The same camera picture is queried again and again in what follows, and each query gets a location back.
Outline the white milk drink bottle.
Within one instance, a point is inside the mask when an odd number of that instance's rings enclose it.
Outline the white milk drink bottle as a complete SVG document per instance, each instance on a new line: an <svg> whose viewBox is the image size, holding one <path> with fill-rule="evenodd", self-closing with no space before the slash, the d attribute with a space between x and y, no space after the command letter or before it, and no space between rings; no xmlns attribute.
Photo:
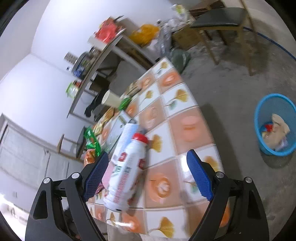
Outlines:
<svg viewBox="0 0 296 241"><path fill-rule="evenodd" d="M104 205L113 211L129 209L145 168L148 138L135 133L120 154L107 186Z"/></svg>

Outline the brown paper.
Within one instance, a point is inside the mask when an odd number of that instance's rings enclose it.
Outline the brown paper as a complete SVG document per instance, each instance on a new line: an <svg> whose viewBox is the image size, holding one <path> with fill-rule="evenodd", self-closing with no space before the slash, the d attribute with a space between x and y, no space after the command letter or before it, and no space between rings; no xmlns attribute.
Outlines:
<svg viewBox="0 0 296 241"><path fill-rule="evenodd" d="M269 147L272 150L275 150L286 138L287 134L290 132L290 128L285 123L283 118L278 114L273 113L271 115L271 120L273 124L273 130L271 132L263 131L261 133L261 136L267 147Z"/></svg>

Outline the red plastic wrapper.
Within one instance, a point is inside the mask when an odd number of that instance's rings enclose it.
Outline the red plastic wrapper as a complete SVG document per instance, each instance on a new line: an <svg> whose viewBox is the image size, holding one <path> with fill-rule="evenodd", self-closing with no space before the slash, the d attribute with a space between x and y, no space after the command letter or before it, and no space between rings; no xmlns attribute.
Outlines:
<svg viewBox="0 0 296 241"><path fill-rule="evenodd" d="M264 127L266 132L271 132L273 130L273 124L265 124Z"/></svg>

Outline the blue mesh trash basket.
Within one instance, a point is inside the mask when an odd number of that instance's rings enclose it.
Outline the blue mesh trash basket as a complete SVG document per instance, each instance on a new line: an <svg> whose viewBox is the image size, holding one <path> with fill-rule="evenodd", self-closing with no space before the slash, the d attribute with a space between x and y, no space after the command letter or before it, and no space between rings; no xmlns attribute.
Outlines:
<svg viewBox="0 0 296 241"><path fill-rule="evenodd" d="M288 156L295 151L295 105L286 96L272 93L257 105L254 128L260 150L267 155Z"/></svg>

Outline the patterned tile tablecloth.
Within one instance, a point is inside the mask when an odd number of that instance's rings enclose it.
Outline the patterned tile tablecloth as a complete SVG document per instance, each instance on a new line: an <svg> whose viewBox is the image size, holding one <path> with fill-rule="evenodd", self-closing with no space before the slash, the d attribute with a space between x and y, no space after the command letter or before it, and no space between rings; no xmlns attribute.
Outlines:
<svg viewBox="0 0 296 241"><path fill-rule="evenodd" d="M181 76L163 58L138 79L141 91L124 113L111 119L99 137L100 144L116 139L115 127L135 120L151 141L145 179L129 211L107 209L101 190L87 207L99 221L145 237L189 238L201 221L208 201L201 195L187 165L193 149L215 171L223 166L211 132Z"/></svg>

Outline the green snack bag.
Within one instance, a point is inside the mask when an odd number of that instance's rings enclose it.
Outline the green snack bag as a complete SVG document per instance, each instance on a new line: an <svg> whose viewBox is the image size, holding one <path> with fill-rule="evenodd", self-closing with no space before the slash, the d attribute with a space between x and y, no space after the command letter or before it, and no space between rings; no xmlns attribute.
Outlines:
<svg viewBox="0 0 296 241"><path fill-rule="evenodd" d="M94 149L95 157L98 157L101 154L101 147L90 126L85 129L84 138L86 139L86 149Z"/></svg>

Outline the white black product box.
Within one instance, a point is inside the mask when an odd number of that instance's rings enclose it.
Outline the white black product box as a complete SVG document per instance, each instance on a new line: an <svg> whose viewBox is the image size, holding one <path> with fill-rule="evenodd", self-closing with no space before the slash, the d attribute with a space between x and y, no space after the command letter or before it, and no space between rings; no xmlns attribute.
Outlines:
<svg viewBox="0 0 296 241"><path fill-rule="evenodd" d="M136 124L137 121L133 118L128 117L126 114L119 114L114 122L111 123L111 129L107 136L105 143L103 144L103 150L109 153L115 146L119 137L121 136L127 123Z"/></svg>

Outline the white paper cup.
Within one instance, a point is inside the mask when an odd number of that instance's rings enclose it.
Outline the white paper cup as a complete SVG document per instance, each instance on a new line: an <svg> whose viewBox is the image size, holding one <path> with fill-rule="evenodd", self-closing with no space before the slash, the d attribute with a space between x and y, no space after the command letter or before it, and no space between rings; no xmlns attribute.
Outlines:
<svg viewBox="0 0 296 241"><path fill-rule="evenodd" d="M108 90L104 97L102 98L101 104L107 105L113 108L118 108L121 104L121 99L119 96L117 96L115 93L113 93L111 90Z"/></svg>

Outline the small green candy wrapper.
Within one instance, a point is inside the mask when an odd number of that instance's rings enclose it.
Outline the small green candy wrapper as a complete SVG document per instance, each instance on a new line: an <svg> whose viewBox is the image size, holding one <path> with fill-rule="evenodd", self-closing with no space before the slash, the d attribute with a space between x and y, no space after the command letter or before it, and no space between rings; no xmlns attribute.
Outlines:
<svg viewBox="0 0 296 241"><path fill-rule="evenodd" d="M131 102L132 98L131 97L126 97L124 98L119 107L118 107L118 110L126 110L126 108L129 106L130 102Z"/></svg>

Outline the cardboard box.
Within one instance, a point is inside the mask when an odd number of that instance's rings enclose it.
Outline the cardboard box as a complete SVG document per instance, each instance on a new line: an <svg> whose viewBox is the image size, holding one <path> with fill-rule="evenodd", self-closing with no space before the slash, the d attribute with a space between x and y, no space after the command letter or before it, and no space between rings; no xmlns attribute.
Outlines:
<svg viewBox="0 0 296 241"><path fill-rule="evenodd" d="M183 50L189 50L202 41L201 35L197 33L197 30L189 25L174 32L172 38L177 46Z"/></svg>

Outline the red plastic bag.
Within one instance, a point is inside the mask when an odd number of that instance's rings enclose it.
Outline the red plastic bag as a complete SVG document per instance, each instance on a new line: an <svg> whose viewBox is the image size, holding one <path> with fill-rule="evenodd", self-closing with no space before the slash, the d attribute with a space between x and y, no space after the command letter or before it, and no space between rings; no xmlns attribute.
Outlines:
<svg viewBox="0 0 296 241"><path fill-rule="evenodd" d="M100 29L95 33L95 38L108 44L115 38L118 32L122 29L113 19L105 20Z"/></svg>

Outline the wooden chair dark seat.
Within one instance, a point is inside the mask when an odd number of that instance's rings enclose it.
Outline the wooden chair dark seat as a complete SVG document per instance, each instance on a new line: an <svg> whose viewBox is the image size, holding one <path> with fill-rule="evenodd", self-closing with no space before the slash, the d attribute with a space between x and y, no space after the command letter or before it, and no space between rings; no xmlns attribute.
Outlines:
<svg viewBox="0 0 296 241"><path fill-rule="evenodd" d="M256 46L259 46L259 41L257 37L257 31L253 23L252 17L249 13L247 5L244 1L240 1L241 7L225 7L225 8L216 8L212 9L209 4L206 5L207 11L199 16L192 24L189 25L191 29L195 31L195 35L199 40L206 46L206 49L213 60L217 65L218 61L216 60L209 44L206 42L202 36L202 31L215 30L218 32L222 31L235 31L238 34L240 40L243 54L246 61L246 66L248 73L252 75L251 61L249 56L249 50L247 43L244 37L244 24L246 21L249 21L251 31L253 32Z"/></svg>

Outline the orange plastic bag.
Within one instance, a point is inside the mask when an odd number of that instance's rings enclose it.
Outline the orange plastic bag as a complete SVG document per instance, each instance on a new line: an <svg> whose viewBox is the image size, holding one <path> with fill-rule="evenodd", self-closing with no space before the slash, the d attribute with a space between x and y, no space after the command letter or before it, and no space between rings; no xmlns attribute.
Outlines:
<svg viewBox="0 0 296 241"><path fill-rule="evenodd" d="M152 24L144 24L138 30L133 31L128 37L140 47L145 47L157 37L158 33L158 26Z"/></svg>

